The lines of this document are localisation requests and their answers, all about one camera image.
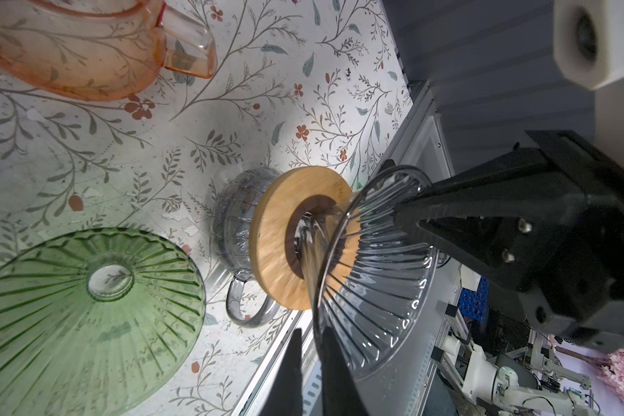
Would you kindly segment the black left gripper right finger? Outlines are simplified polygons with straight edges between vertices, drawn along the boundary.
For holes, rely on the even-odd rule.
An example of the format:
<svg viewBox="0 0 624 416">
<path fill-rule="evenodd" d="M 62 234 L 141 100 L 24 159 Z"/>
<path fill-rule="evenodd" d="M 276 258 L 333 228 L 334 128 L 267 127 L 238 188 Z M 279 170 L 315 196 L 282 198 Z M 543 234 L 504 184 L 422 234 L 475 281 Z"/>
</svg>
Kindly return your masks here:
<svg viewBox="0 0 624 416">
<path fill-rule="evenodd" d="M 322 414 L 368 415 L 332 328 L 322 332 Z"/>
</svg>

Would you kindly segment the grey glass dripper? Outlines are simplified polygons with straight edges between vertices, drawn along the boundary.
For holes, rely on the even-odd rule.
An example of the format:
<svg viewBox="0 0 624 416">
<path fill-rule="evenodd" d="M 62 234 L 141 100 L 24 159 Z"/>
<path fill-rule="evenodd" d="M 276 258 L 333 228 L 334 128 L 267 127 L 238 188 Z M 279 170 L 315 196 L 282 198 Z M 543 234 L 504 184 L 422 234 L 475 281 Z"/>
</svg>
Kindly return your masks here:
<svg viewBox="0 0 624 416">
<path fill-rule="evenodd" d="M 351 197 L 306 211 L 298 223 L 315 338 L 332 329 L 358 381 L 395 356 L 426 301 L 439 252 L 400 230 L 395 208 L 430 185 L 417 167 L 390 167 Z"/>
</svg>

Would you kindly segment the grey glass carafe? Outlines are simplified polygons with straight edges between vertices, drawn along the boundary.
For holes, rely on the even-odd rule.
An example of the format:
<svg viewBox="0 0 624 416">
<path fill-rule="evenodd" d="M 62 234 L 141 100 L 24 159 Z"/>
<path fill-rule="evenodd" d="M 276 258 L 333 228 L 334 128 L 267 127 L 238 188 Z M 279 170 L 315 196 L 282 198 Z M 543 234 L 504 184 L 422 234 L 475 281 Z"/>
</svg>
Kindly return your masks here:
<svg viewBox="0 0 624 416">
<path fill-rule="evenodd" d="M 261 198 L 280 175 L 263 166 L 242 172 L 224 187 L 214 207 L 213 249 L 232 274 L 225 308 L 232 322 L 243 328 L 263 326 L 279 310 L 279 304 L 268 296 L 258 312 L 248 317 L 241 311 L 241 302 L 244 286 L 256 278 L 249 253 L 251 223 Z"/>
</svg>

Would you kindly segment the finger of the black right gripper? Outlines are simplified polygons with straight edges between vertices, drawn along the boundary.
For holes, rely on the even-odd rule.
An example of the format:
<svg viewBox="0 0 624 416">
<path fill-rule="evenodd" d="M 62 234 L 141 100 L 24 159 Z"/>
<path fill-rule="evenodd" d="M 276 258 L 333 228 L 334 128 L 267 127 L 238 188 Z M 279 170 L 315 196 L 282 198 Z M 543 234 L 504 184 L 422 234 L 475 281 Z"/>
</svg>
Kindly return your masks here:
<svg viewBox="0 0 624 416">
<path fill-rule="evenodd" d="M 585 193 L 536 148 L 498 157 L 395 208 L 395 225 L 507 291 L 552 277 Z"/>
</svg>

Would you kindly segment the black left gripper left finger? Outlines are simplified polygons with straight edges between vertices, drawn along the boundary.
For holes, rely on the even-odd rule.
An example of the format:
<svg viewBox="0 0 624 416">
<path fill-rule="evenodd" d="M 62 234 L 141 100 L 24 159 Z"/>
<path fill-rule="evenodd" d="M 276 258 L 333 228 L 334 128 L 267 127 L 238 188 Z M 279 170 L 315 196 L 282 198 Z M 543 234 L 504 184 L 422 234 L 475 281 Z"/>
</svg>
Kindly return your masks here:
<svg viewBox="0 0 624 416">
<path fill-rule="evenodd" d="M 261 416 L 303 415 L 303 332 L 295 329 L 284 352 L 284 358 L 273 382 Z"/>
</svg>

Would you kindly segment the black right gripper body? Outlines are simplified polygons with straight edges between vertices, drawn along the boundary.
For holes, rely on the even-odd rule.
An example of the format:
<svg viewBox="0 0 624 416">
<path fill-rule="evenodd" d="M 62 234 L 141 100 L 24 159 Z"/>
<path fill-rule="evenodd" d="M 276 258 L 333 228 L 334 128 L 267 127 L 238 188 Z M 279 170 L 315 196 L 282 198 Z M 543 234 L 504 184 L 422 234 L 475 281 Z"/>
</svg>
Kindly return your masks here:
<svg viewBox="0 0 624 416">
<path fill-rule="evenodd" d="M 624 168 L 570 130 L 530 130 L 522 143 L 549 163 L 530 190 L 558 193 L 518 218 L 537 245 L 525 254 L 537 270 L 519 295 L 523 312 L 544 334 L 615 352 L 624 347 Z"/>
</svg>

